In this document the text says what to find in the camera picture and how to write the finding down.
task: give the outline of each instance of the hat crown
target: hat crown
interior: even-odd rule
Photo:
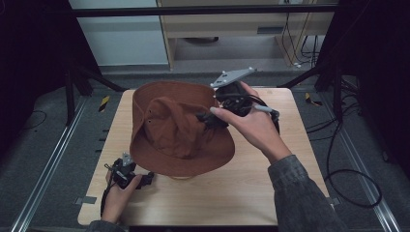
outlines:
[[[147,139],[167,156],[193,159],[212,137],[212,131],[205,130],[205,125],[195,116],[207,111],[202,105],[176,102],[168,97],[153,99],[145,112]]]

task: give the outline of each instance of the hand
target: hand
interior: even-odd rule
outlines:
[[[259,97],[246,83],[241,84],[250,95]],[[262,151],[270,163],[292,154],[281,140],[268,113],[252,108],[247,116],[240,117],[226,109],[214,107],[211,107],[211,112],[236,128],[250,144]]]
[[[105,178],[109,181],[111,176],[111,171],[108,171]],[[114,185],[108,193],[108,196],[105,199],[105,206],[102,213],[102,220],[117,223],[124,209],[127,207],[127,204],[135,191],[135,188],[138,186],[141,181],[142,175],[136,175],[132,178],[130,184],[122,189],[118,185]]]

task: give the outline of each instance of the finger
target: finger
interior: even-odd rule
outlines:
[[[241,81],[241,85],[245,89],[245,91],[248,92],[248,94],[259,97],[259,94],[254,89],[250,88],[250,86],[248,86],[247,83],[245,83],[244,81]]]
[[[213,114],[215,114],[218,118],[222,119],[224,122],[234,127],[238,124],[238,116],[233,114],[229,110],[215,107],[211,107],[210,110]]]

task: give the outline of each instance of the person's right hand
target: person's right hand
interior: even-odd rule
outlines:
[[[241,81],[241,84],[250,95],[259,97],[246,83]],[[268,113],[252,108],[247,116],[240,117],[226,109],[215,107],[211,107],[211,112],[236,128],[250,144],[262,151],[270,163],[291,155]]]

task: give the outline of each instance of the gray sleeve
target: gray sleeve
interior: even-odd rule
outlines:
[[[94,220],[88,226],[86,232],[124,232],[124,230],[111,222]]]
[[[295,155],[272,164],[268,172],[279,231],[348,231]]]

